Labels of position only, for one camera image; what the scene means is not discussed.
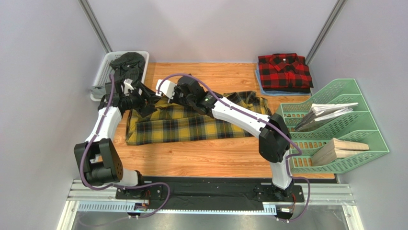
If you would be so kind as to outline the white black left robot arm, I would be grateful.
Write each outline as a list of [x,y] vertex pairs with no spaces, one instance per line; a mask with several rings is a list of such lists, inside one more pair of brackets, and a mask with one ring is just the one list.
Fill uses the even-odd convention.
[[155,103],[161,97],[141,82],[132,86],[130,79],[115,80],[113,75],[105,89],[91,134],[74,147],[80,179],[84,186],[94,191],[109,187],[145,188],[141,173],[123,166],[113,139],[125,111],[137,110],[141,115],[149,115],[156,110]]

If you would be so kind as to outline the yellow black plaid shirt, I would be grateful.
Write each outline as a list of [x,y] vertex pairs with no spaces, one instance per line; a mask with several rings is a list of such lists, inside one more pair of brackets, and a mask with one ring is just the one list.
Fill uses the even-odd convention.
[[142,117],[131,110],[126,125],[127,145],[244,138],[251,134],[229,122],[200,115],[190,107],[168,103],[162,98],[156,111]]

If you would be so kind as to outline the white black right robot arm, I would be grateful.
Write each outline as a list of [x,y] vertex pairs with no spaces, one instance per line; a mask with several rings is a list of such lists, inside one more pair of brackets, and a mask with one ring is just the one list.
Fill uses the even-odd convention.
[[264,115],[246,109],[228,98],[210,90],[199,79],[180,75],[177,83],[166,77],[156,85],[169,102],[189,106],[201,115],[229,122],[249,132],[259,141],[259,154],[270,163],[272,171],[272,196],[284,201],[296,199],[296,191],[289,163],[291,135],[279,114]]

